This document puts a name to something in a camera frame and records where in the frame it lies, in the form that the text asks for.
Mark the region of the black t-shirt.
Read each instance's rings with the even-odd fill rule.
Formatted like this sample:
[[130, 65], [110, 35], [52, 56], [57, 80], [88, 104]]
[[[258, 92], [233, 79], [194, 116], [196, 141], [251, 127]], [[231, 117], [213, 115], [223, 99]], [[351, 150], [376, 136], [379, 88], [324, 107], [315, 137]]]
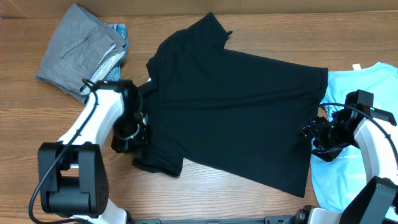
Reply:
[[225, 48], [229, 32], [213, 14], [163, 41], [140, 87], [150, 141], [133, 164], [178, 177], [183, 160], [303, 197], [310, 140], [326, 68]]

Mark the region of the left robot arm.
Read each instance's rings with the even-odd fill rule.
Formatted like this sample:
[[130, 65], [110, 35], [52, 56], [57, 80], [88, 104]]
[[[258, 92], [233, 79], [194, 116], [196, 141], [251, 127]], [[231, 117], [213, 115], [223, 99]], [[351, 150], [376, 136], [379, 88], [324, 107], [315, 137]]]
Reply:
[[37, 198], [45, 213], [60, 216], [59, 223], [132, 222], [109, 197], [101, 150], [109, 133], [117, 153], [138, 156], [148, 145], [142, 95], [132, 80], [83, 83], [90, 93], [78, 119], [57, 142], [39, 147], [39, 183], [29, 202], [34, 223]]

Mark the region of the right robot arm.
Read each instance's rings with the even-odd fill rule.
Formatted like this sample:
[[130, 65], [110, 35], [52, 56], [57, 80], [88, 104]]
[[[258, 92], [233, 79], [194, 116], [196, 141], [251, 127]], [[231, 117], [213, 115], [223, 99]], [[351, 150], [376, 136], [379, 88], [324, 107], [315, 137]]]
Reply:
[[306, 205], [286, 223], [393, 223], [397, 210], [397, 123], [391, 112], [373, 106], [374, 95], [357, 90], [347, 94], [333, 120], [317, 117], [306, 125], [304, 136], [313, 139], [312, 154], [331, 162], [344, 147], [360, 149], [366, 186], [344, 209], [332, 212]]

